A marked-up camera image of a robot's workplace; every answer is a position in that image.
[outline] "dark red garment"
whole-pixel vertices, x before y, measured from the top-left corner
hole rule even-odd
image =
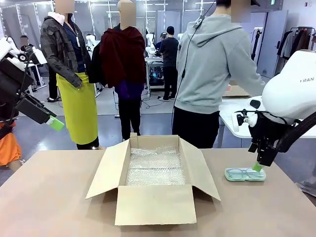
[[[145,41],[134,27],[123,31],[108,29],[101,38],[100,58],[109,88],[122,80],[145,83]]]

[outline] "black pants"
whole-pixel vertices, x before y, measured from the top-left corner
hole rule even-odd
[[[49,82],[48,82],[49,97],[52,99],[57,99],[56,73],[51,67],[48,67],[48,73],[49,73]]]
[[[179,135],[197,148],[212,148],[218,129],[219,111],[206,115],[174,107],[172,134]]]
[[[134,132],[139,136],[140,126],[140,102],[138,99],[118,99],[119,118],[122,129],[122,138],[127,140],[130,137],[130,124]]]
[[[176,97],[177,94],[177,82],[178,82],[178,71],[176,67],[164,67],[164,96],[163,99],[169,99],[170,85],[171,85],[171,97]]]
[[[90,142],[88,144],[79,145],[77,144],[78,150],[92,150],[92,148],[99,147],[99,137],[97,137],[93,142]]]

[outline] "purple shirt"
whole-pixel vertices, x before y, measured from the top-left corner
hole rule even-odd
[[[115,86],[115,92],[120,99],[137,99],[140,98],[144,90],[144,84],[134,83],[122,80],[118,86]]]

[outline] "cardboard box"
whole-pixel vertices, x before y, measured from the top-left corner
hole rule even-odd
[[[229,82],[227,90],[223,97],[249,97],[250,95],[242,89],[234,80]]]
[[[126,186],[130,149],[154,150],[173,145],[180,153],[185,185]],[[166,225],[196,223],[192,187],[220,200],[213,177],[198,148],[170,136],[132,136],[106,149],[87,198],[118,189],[115,225]]]

